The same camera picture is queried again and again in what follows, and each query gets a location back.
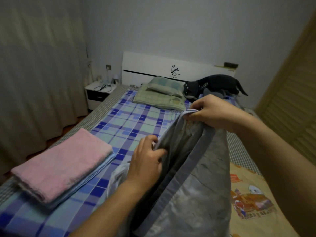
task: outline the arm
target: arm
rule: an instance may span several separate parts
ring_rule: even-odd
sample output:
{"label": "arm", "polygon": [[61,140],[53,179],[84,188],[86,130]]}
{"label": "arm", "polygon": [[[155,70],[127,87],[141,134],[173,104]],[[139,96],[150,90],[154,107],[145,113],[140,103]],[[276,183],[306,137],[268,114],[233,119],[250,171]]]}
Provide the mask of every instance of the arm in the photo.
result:
{"label": "arm", "polygon": [[188,115],[209,126],[234,132],[265,177],[279,207],[302,236],[316,232],[316,167],[263,122],[230,103],[207,95]]}
{"label": "arm", "polygon": [[133,153],[126,181],[70,235],[71,237],[116,235],[121,223],[160,176],[159,159],[166,154],[166,150],[153,151],[153,141],[158,141],[155,135],[148,135],[140,140]]}

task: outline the hand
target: hand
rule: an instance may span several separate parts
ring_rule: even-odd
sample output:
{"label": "hand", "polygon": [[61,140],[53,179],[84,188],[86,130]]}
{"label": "hand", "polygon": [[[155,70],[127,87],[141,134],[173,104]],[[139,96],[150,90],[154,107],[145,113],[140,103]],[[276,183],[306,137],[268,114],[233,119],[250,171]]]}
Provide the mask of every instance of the hand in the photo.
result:
{"label": "hand", "polygon": [[247,112],[214,95],[207,95],[196,100],[190,109],[200,111],[185,115],[185,119],[202,121],[215,129],[225,129],[234,133],[238,132],[240,126],[254,118]]}
{"label": "hand", "polygon": [[158,142],[157,136],[148,135],[140,140],[134,150],[126,178],[126,182],[133,185],[142,194],[159,179],[162,169],[162,163],[159,160],[167,154],[165,149],[153,151],[152,142]]}

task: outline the white wall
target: white wall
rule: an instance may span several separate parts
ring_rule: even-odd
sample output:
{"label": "white wall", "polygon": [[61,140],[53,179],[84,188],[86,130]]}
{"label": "white wall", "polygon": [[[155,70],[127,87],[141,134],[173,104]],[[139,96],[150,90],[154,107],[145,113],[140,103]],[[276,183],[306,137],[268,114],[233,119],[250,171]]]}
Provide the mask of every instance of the white wall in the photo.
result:
{"label": "white wall", "polygon": [[316,0],[82,0],[95,74],[121,73],[123,51],[223,65],[255,107],[316,8]]}

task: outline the blue plaid bed sheet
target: blue plaid bed sheet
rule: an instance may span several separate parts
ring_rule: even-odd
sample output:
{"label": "blue plaid bed sheet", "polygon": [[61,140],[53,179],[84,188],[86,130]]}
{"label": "blue plaid bed sheet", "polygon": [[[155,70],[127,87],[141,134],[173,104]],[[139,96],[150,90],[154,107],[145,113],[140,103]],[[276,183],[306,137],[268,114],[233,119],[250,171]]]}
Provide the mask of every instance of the blue plaid bed sheet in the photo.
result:
{"label": "blue plaid bed sheet", "polygon": [[141,138],[160,137],[180,112],[132,103],[137,91],[128,90],[91,133],[113,146],[115,159],[53,211],[19,190],[0,206],[0,234],[68,236],[104,201],[111,173],[131,159]]}

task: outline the flower decal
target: flower decal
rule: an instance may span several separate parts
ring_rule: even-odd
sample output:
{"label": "flower decal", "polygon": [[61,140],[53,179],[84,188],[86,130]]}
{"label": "flower decal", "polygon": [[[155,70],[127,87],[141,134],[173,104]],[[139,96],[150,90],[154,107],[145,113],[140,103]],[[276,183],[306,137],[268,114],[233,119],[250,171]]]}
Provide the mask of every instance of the flower decal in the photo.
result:
{"label": "flower decal", "polygon": [[175,65],[172,65],[171,71],[170,71],[170,77],[172,78],[177,78],[177,75],[181,75],[179,73],[177,73],[179,70],[179,68],[176,68]]}

